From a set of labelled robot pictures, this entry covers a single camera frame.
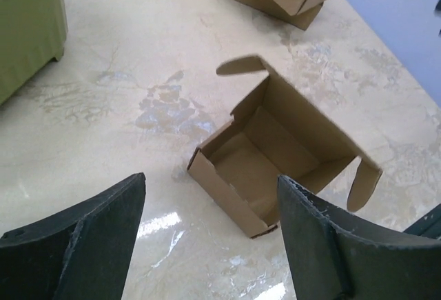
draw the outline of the green cabinet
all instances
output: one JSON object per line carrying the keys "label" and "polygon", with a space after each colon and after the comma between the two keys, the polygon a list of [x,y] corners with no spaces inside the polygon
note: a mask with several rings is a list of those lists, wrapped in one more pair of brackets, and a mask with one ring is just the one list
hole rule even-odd
{"label": "green cabinet", "polygon": [[0,0],[0,103],[63,56],[64,0]]}

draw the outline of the stained floor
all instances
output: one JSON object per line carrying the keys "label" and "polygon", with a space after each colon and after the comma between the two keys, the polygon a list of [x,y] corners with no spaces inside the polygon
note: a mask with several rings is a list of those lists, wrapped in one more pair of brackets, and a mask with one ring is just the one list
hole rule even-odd
{"label": "stained floor", "polygon": [[[124,299],[293,299],[279,230],[247,239],[186,174],[262,74],[258,53],[383,168],[361,217],[402,230],[441,201],[441,112],[345,0],[306,32],[231,0],[65,0],[69,36],[0,107],[0,233],[135,172],[147,197]],[[322,192],[344,206],[355,166]]]}

